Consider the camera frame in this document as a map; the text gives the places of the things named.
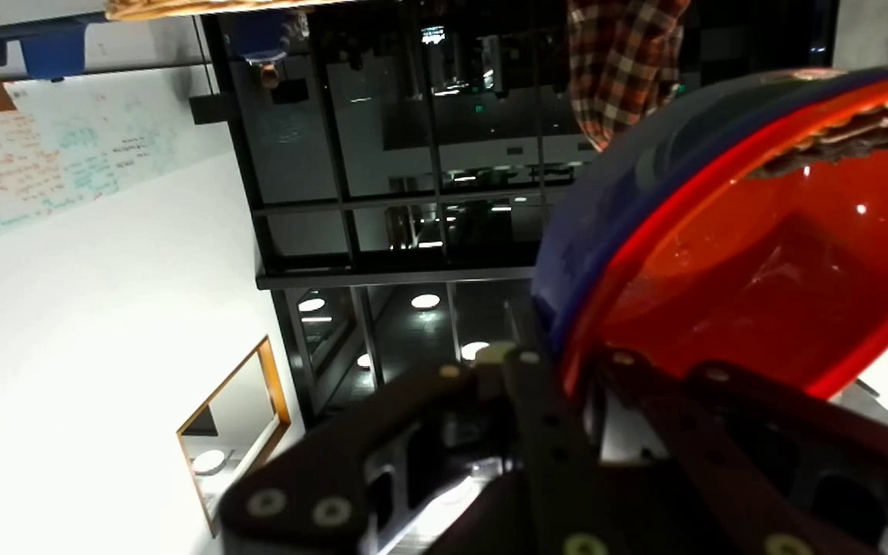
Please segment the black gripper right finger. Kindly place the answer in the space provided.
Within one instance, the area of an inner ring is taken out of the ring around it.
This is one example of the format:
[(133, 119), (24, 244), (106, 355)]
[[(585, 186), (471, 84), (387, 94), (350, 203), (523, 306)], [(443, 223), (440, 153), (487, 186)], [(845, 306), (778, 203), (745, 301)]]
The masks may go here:
[(888, 555), (888, 425), (725, 362), (599, 355), (736, 555)]

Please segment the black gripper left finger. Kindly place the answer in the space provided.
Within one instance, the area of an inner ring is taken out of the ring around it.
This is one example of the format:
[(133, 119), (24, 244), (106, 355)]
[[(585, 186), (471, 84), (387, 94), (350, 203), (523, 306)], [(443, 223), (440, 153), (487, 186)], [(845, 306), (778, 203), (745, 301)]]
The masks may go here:
[(238, 477), (216, 508), (224, 555), (377, 555), (436, 484), (494, 465), (415, 555), (689, 555), (667, 463), (603, 465), (556, 387), (534, 309), (508, 306), (500, 365), (403, 372)]

